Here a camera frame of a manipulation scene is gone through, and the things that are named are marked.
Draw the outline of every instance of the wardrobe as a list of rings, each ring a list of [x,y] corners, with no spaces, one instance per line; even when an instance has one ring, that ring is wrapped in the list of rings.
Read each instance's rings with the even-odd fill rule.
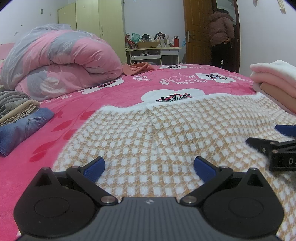
[[[126,63],[123,0],[77,0],[58,13],[59,23],[97,35]]]

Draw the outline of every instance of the door handle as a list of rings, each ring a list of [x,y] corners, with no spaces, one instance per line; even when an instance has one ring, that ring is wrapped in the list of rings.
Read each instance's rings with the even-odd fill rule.
[[[190,43],[190,31],[187,31],[187,42]]]
[[[191,36],[195,36],[195,34],[190,34],[190,30],[188,30],[187,31],[187,40],[188,40],[188,43],[190,43]]]

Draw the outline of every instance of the pink bedsheet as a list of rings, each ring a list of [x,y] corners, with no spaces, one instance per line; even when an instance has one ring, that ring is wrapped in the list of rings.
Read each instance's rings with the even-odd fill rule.
[[[54,118],[0,158],[0,240],[16,239],[13,208],[41,167],[52,167],[73,133],[100,107],[128,107],[141,102],[174,101],[213,93],[254,94],[252,81],[212,66],[176,65],[137,76],[122,76],[113,83],[73,92],[41,103]]]

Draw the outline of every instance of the white desk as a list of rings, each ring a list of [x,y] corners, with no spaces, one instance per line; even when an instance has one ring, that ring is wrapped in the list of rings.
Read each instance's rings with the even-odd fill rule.
[[[143,48],[143,49],[127,49],[127,60],[128,64],[133,64],[135,61],[142,61],[142,60],[160,60],[160,65],[164,62],[168,62],[168,58],[171,63],[166,64],[179,64],[179,49],[182,48]],[[139,56],[145,50],[159,50],[159,54],[156,55],[146,55],[146,56]]]

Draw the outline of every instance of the rolled comforter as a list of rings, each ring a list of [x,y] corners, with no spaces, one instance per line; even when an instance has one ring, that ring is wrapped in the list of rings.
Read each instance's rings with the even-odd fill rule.
[[[12,48],[0,84],[42,101],[96,86],[122,74],[119,57],[104,40],[66,24],[32,29]]]

